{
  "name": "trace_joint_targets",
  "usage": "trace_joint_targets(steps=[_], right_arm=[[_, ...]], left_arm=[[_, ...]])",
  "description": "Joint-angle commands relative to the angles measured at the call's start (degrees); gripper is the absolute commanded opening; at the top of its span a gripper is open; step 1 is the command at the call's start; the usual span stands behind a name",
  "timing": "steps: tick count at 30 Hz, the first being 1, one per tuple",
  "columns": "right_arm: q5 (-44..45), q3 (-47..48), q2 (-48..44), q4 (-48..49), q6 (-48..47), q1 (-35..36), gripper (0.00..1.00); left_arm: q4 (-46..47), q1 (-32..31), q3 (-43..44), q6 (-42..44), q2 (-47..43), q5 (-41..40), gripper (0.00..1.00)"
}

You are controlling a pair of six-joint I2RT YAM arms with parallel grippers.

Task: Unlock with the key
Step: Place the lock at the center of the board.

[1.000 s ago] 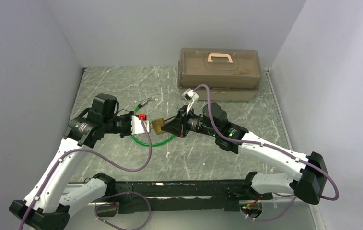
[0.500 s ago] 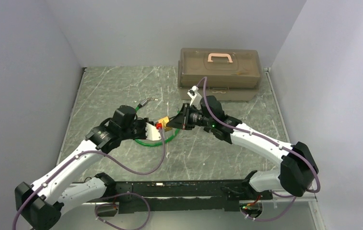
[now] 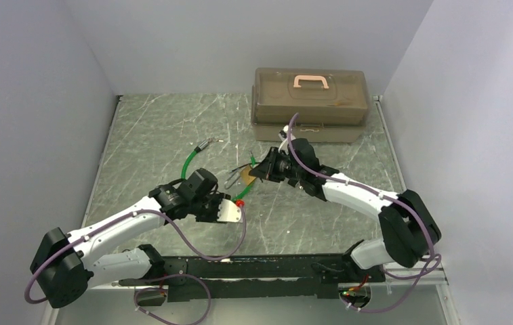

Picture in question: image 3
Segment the black cable padlock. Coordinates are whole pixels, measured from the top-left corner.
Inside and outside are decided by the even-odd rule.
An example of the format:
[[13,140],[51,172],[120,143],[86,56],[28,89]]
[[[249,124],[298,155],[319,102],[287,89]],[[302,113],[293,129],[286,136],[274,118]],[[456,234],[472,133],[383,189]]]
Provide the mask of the black cable padlock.
[[239,167],[234,168],[234,169],[233,169],[233,170],[231,170],[229,173],[230,173],[230,174],[233,174],[233,173],[240,173],[244,168],[247,168],[247,167],[254,167],[254,164],[247,163],[247,164],[241,165],[241,166],[239,166]]

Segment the green cable lock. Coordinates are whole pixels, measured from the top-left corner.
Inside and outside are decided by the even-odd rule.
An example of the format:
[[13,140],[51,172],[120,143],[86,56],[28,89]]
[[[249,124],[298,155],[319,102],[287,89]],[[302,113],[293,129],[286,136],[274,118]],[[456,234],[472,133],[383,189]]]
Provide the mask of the green cable lock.
[[[188,155],[188,157],[186,158],[183,166],[182,166],[182,169],[181,169],[181,173],[180,173],[180,178],[181,179],[184,179],[186,177],[186,174],[187,174],[187,170],[192,162],[192,160],[195,158],[195,156],[204,151],[208,146],[209,146],[209,139],[211,139],[212,137],[200,142],[194,149],[193,151]],[[254,167],[258,164],[258,161],[256,160],[256,157],[254,155],[254,153],[250,150],[249,151],[249,162],[248,163],[251,163],[251,164],[254,164]],[[250,185],[245,185],[244,189],[238,193],[233,199],[232,201],[237,203],[239,201],[242,201],[242,199],[244,199],[244,197],[246,195],[248,195],[248,193],[250,193],[250,191],[252,190],[253,188],[253,185],[254,185],[254,182]]]

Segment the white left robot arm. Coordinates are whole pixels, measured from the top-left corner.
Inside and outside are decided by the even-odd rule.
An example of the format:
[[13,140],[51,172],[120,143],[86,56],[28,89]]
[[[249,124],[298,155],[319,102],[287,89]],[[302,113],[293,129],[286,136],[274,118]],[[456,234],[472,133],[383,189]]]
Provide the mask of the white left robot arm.
[[120,244],[164,225],[182,236],[176,221],[193,216],[197,222],[245,223],[243,208],[218,190],[218,179],[197,169],[152,189],[136,203],[111,217],[81,229],[56,227],[42,238],[30,265],[26,285],[30,304],[48,302],[54,309],[76,301],[86,290],[119,280],[157,283],[166,274],[165,260],[151,244],[112,254]]

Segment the brass padlock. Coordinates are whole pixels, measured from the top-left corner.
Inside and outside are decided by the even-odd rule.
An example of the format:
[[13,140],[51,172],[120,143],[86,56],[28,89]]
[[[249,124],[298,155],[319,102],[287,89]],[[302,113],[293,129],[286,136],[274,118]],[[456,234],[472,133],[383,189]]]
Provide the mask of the brass padlock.
[[237,185],[238,183],[244,184],[244,185],[250,185],[254,182],[255,177],[252,177],[249,175],[250,170],[252,170],[253,167],[247,167],[244,168],[240,173],[228,173],[228,177],[226,178],[226,181],[224,182],[224,188],[226,190],[231,189],[232,186]]

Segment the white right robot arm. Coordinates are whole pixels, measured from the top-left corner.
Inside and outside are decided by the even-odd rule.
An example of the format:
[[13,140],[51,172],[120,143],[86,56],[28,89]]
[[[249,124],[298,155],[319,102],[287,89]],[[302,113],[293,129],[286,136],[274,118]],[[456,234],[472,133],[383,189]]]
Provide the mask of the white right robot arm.
[[401,193],[379,190],[323,165],[307,139],[271,147],[249,172],[250,176],[301,186],[305,193],[325,202],[340,204],[375,220],[382,236],[354,244],[342,263],[345,277],[358,281],[369,268],[397,263],[414,266],[433,251],[441,231],[421,196],[413,190]]

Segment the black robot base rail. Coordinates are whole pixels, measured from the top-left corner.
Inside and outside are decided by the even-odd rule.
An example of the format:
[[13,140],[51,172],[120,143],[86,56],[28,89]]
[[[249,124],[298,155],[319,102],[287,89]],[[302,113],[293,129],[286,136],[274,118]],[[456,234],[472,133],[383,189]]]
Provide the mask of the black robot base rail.
[[311,255],[236,255],[226,261],[200,257],[164,257],[164,269],[144,279],[119,280],[120,286],[154,286],[159,278],[169,302],[204,299],[298,297],[338,299],[340,291],[357,284],[385,282],[380,267],[367,270],[353,265],[341,253]]

